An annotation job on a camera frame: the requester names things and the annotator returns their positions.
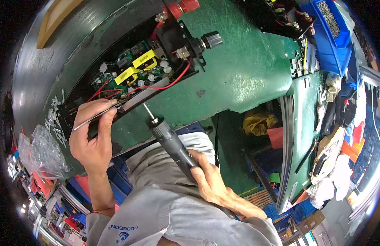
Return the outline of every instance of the circuit board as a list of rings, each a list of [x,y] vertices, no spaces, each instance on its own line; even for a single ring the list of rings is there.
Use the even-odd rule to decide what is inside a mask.
[[[160,81],[164,77],[169,77],[172,75],[172,69],[167,58],[163,57],[162,49],[158,43],[151,42],[150,40],[143,40],[142,42],[137,43],[131,48],[125,49],[115,61],[118,65],[117,72],[110,73],[100,73],[100,75],[92,81],[91,85],[93,86],[94,91],[98,91],[101,86],[107,81],[104,87],[101,88],[100,92],[94,99],[97,98],[107,98],[107,99],[124,99],[127,94],[132,92],[134,89],[143,86],[152,86],[155,82]],[[137,78],[130,83],[120,83],[115,82],[115,78],[119,76],[120,73],[126,70],[129,66],[132,66],[132,62],[139,58],[142,54],[153,50],[160,57],[158,58],[157,65],[152,69],[145,71],[141,70],[137,73]],[[143,89],[134,91],[127,99],[131,99],[134,95],[141,92]]]

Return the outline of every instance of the right hand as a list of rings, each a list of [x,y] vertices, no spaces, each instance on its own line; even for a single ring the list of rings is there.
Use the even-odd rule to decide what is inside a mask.
[[[197,181],[201,197],[207,202],[226,207],[226,203],[232,200],[234,192],[230,187],[225,186],[219,168],[210,164],[204,153],[195,150],[188,151],[200,165],[200,167],[191,168],[191,173]]]

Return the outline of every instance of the person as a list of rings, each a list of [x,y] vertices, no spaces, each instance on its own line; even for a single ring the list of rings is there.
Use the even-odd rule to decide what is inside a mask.
[[[80,105],[74,127],[115,103],[99,99]],[[179,135],[200,165],[191,169],[197,184],[153,143],[126,160],[134,190],[115,212],[106,173],[115,114],[112,108],[101,116],[96,138],[88,140],[86,124],[69,139],[71,154],[89,178],[94,211],[86,217],[87,245],[282,245],[271,219],[224,185],[204,132]]]

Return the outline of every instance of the green circuit board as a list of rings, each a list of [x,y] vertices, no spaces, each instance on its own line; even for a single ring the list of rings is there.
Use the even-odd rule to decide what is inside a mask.
[[[147,51],[149,51],[151,48],[155,50],[156,48],[159,48],[160,46],[154,43],[153,45],[149,45],[147,40],[144,40],[142,42],[137,43],[135,46],[125,49],[118,57],[118,59],[115,61],[118,64],[118,72],[112,72],[112,73],[102,73],[99,75],[98,78],[96,78],[92,82],[92,86],[95,91],[98,91],[99,88],[104,84],[105,81],[108,80],[108,82],[104,85],[104,87],[100,91],[106,91],[100,93],[100,98],[107,98],[107,99],[120,99],[121,97],[124,98],[128,94],[129,88],[132,91],[133,89],[139,87],[140,85],[143,86],[151,86],[155,82],[163,79],[164,77],[169,77],[172,75],[172,72],[165,73],[164,67],[160,66],[161,60],[158,61],[158,65],[155,66],[153,69],[148,71],[142,71],[137,74],[138,78],[131,84],[126,85],[124,83],[117,85],[115,82],[115,77],[119,76],[119,73],[121,73],[125,68],[128,68],[132,66],[132,62],[134,59],[137,59],[140,54],[143,54]],[[118,90],[121,89],[118,94],[114,95],[117,91],[108,91],[108,90]],[[141,92],[142,89],[136,90],[129,98],[132,96],[138,94]]]

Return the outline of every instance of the label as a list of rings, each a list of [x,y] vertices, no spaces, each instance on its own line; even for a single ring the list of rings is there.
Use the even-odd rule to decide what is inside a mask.
[[[115,78],[115,82],[117,85],[120,85],[123,81],[125,81],[131,75],[138,73],[139,69],[134,68],[133,66],[126,69],[123,73],[121,73],[118,77]]]
[[[148,52],[146,52],[142,56],[140,56],[137,59],[135,59],[133,61],[133,65],[134,65],[134,67],[139,67],[143,63],[145,63],[145,62],[149,61],[150,59],[152,59],[153,57],[157,57],[156,53],[153,50],[149,50]]]

